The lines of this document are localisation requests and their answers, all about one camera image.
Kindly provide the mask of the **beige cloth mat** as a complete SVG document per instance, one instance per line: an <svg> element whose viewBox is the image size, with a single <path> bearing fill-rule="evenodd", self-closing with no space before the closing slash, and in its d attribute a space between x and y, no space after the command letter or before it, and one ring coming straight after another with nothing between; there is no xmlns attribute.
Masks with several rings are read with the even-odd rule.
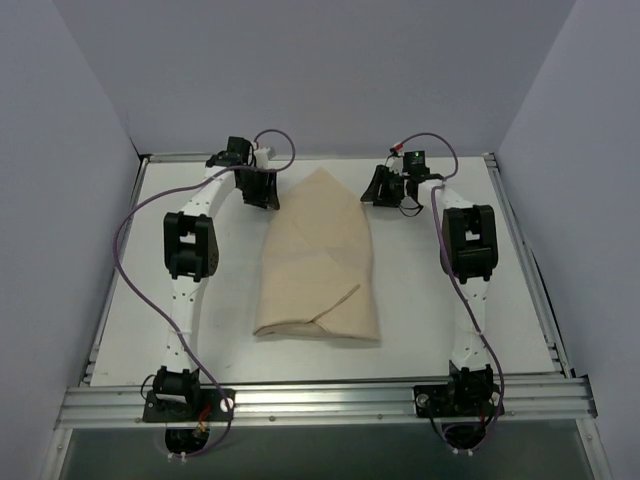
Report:
<svg viewBox="0 0 640 480"><path fill-rule="evenodd" d="M286 192L270 223L254 335L378 342L372 270L359 199L315 170Z"/></svg>

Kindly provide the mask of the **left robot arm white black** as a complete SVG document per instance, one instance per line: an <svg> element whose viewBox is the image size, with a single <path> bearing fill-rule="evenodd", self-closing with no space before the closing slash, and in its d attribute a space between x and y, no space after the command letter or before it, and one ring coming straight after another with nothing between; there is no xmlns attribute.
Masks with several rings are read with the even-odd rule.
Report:
<svg viewBox="0 0 640 480"><path fill-rule="evenodd" d="M163 220L164 264L172 299L166 350L152 391L179 419L194 417L202 405L199 367L190 356L197 334L204 290L219 264L214 218L236 189L245 204L277 210L277 175L269 171L275 150L257 141L231 137L227 148L205 164L206 184L178 211Z"/></svg>

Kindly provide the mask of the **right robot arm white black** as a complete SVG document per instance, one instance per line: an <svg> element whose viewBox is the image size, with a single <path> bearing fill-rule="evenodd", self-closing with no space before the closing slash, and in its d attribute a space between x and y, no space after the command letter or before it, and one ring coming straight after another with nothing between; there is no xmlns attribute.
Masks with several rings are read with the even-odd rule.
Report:
<svg viewBox="0 0 640 480"><path fill-rule="evenodd" d="M401 210L406 199L415 203L415 213L431 211L441 268L458 296L450 380L443 391L447 406L464 413L500 392L493 377L498 362L485 334L489 285L499 260L495 211L446 186L445 177L427 166L423 151L405 153L396 146L375 167L360 201Z"/></svg>

